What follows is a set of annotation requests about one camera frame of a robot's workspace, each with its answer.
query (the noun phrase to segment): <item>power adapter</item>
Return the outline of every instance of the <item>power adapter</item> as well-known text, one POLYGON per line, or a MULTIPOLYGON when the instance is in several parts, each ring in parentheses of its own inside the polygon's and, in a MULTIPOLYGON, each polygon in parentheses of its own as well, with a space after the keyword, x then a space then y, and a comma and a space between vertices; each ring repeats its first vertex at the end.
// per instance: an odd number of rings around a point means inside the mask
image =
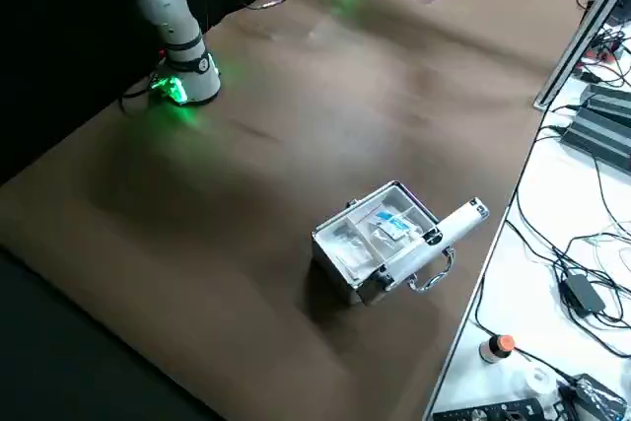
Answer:
POLYGON ((604 301, 585 275, 568 276, 559 285, 559 290, 578 317, 587 317, 604 310, 604 301))

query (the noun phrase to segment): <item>green led light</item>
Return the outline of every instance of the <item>green led light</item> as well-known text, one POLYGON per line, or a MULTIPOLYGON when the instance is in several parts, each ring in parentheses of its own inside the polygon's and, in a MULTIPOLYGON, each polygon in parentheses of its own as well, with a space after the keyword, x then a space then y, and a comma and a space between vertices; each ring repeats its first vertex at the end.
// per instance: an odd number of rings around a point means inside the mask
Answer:
POLYGON ((151 85, 151 89, 160 89, 165 96, 173 99, 178 104, 184 104, 188 101, 188 96, 184 86, 181 84, 181 80, 174 76, 156 81, 151 85))

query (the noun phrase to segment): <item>white table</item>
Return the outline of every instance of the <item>white table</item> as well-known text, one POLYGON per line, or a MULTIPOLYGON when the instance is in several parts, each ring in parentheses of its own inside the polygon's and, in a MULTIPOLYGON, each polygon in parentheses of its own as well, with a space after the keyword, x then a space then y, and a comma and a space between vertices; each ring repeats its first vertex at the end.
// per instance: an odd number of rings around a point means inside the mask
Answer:
MULTIPOLYGON (((584 87, 580 81, 570 79, 551 109, 578 104, 584 87)), ((549 113, 544 123, 567 125, 572 112, 563 113, 566 116, 549 113)), ((552 134, 550 130, 542 130, 539 136, 552 134)), ((631 221, 631 176, 604 164, 599 167, 609 208, 618 221, 631 221)), ((572 237, 598 233, 611 224, 600 199, 594 161, 556 139, 534 144, 518 190, 527 218, 561 248, 565 248, 572 237)), ((519 347, 566 373, 590 374, 631 400, 631 360, 609 354, 564 316, 550 265, 525 248, 505 224, 506 219, 516 225, 537 251, 551 256, 526 228, 513 200, 483 269, 486 277, 480 321, 495 332, 513 335, 519 347)), ((624 247, 624 244, 603 243, 598 256, 618 283, 631 287, 631 270, 624 266, 618 254, 624 247)), ((589 244, 575 243, 570 255, 587 267, 598 268, 595 248, 589 244)), ((622 257, 631 268, 631 250, 624 250, 622 257)), ((432 412, 528 397, 523 379, 523 368, 527 364, 524 357, 515 353, 507 360, 488 365, 478 355, 479 344, 488 339, 488 335, 472 323, 478 292, 479 281, 425 418, 432 412)), ((607 310, 613 313, 610 311, 613 300, 608 292, 598 292, 607 310)), ((623 304, 629 321, 631 300, 623 300, 623 304)), ((596 333, 620 351, 631 353, 629 332, 596 333)))

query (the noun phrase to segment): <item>orange button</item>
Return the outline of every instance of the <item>orange button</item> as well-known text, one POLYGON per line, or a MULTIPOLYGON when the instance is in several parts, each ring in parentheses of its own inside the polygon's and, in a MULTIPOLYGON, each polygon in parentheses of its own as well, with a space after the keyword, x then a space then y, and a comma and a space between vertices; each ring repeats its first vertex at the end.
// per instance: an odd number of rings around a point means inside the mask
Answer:
POLYGON ((497 339, 497 345, 504 352, 511 352, 515 349, 515 339, 512 335, 501 335, 497 339))

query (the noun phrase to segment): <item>metal frame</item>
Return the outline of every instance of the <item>metal frame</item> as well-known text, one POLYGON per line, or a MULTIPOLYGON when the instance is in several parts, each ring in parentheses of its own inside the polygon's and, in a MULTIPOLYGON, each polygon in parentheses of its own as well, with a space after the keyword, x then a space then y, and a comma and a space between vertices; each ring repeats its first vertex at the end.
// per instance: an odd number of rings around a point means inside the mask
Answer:
POLYGON ((534 100, 534 108, 546 110, 566 81, 572 74, 574 66, 583 56, 584 51, 588 48, 590 41, 596 35, 604 22, 609 18, 611 11, 615 7, 618 0, 596 0, 591 9, 586 13, 579 29, 567 46, 561 59, 557 63, 554 71, 545 82, 543 89, 539 92, 534 100))

